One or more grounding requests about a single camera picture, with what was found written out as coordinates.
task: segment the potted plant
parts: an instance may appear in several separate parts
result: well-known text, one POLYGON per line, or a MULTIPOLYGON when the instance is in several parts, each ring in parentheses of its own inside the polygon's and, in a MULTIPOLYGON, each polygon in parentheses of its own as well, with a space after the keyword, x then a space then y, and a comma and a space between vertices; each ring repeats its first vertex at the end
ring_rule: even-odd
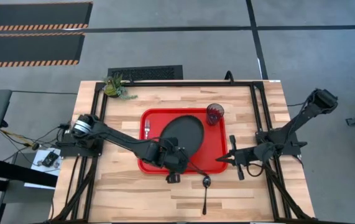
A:
POLYGON ((123 100, 130 100, 137 98, 137 95, 128 96, 127 90, 123 86, 122 75, 113 75, 105 78, 104 93, 111 98, 121 98, 123 100))

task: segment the wooden table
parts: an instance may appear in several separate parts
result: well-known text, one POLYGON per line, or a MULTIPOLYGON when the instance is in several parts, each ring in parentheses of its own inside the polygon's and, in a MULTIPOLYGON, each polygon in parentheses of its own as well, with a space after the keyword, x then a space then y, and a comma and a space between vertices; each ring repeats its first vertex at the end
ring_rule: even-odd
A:
MULTIPOLYGON (((290 120, 284 92, 280 82, 264 81, 267 102, 273 127, 283 126, 290 120)), ((90 113, 95 82, 81 82, 76 98, 73 120, 79 114, 90 113)), ((225 110, 226 136, 234 134, 237 147, 256 145, 256 121, 251 92, 246 86, 237 87, 129 87, 135 100, 109 98, 104 122, 117 130, 139 137, 140 117, 149 108, 206 108, 219 103, 225 110)), ((262 121, 260 94, 257 94, 262 121)), ((281 156, 285 185, 304 212, 313 216, 303 168, 292 156, 281 156)), ((65 204, 68 184, 75 158, 64 159, 54 194, 55 215, 65 204)), ((78 170, 74 176, 71 194, 75 192, 78 170)), ((259 168, 251 166, 251 172, 259 168)), ((211 175, 208 189, 208 214, 202 215, 205 190, 203 177, 197 174, 182 175, 179 184, 167 184, 164 175, 143 174, 133 153, 105 143, 99 158, 93 199, 91 222, 244 222, 271 221, 272 211, 265 174, 239 181, 236 168, 229 166, 223 173, 211 175)), ((283 207, 276 190, 279 213, 283 207)), ((78 217, 83 216, 85 200, 80 200, 78 217)))

